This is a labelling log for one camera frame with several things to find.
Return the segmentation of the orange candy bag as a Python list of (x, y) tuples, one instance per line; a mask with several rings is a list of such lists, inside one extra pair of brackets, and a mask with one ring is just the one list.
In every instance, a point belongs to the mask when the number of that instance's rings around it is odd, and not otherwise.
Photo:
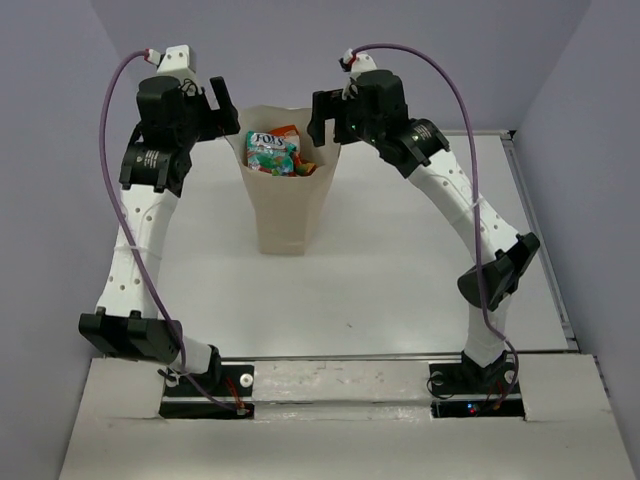
[(272, 133), (276, 136), (283, 137), (288, 143), (293, 145), (293, 153), (291, 154), (291, 157), (296, 176), (306, 177), (315, 172), (317, 165), (302, 157), (300, 134), (295, 125), (278, 127), (272, 130)]

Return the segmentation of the teal Fox's candy bag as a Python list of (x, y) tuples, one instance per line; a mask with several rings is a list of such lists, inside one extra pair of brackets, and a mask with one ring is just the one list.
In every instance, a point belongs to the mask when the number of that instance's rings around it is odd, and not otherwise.
[(246, 136), (247, 166), (272, 176), (294, 176), (297, 147), (282, 136), (250, 131)]

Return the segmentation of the cream paper bag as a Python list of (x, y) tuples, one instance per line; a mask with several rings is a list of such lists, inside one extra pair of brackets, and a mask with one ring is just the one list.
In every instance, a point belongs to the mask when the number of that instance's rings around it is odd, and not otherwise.
[[(230, 144), (254, 209), (259, 251), (263, 254), (302, 255), (313, 237), (338, 164), (341, 146), (331, 140), (333, 124), (325, 125), (326, 143), (313, 145), (306, 127), (309, 108), (254, 106), (239, 111), (240, 131)], [(250, 131), (268, 132), (294, 125), (300, 134), (301, 156), (317, 165), (304, 177), (276, 177), (247, 166), (246, 139)]]

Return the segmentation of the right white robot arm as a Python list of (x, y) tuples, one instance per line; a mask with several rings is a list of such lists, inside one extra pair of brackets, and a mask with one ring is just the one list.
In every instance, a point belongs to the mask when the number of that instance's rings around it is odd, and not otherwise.
[(469, 306), (465, 347), (458, 363), (440, 373), (445, 394), (482, 392), (504, 379), (505, 325), (511, 297), (540, 248), (538, 237), (521, 234), (479, 194), (450, 144), (427, 119), (413, 118), (401, 79), (388, 70), (361, 73), (347, 89), (316, 91), (307, 126), (313, 144), (326, 141), (326, 122), (340, 145), (365, 142), (435, 205), (469, 250), (473, 266), (457, 280)]

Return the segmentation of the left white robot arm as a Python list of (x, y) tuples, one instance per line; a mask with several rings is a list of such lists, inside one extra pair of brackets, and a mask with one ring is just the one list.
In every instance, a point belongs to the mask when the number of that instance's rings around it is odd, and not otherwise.
[(138, 87), (140, 115), (108, 194), (119, 230), (104, 290), (79, 332), (102, 354), (165, 365), (209, 395), (221, 383), (217, 347), (188, 338), (162, 305), (156, 282), (169, 223), (181, 198), (193, 147), (239, 131), (238, 112), (225, 80), (210, 84), (218, 106), (193, 81), (154, 76)]

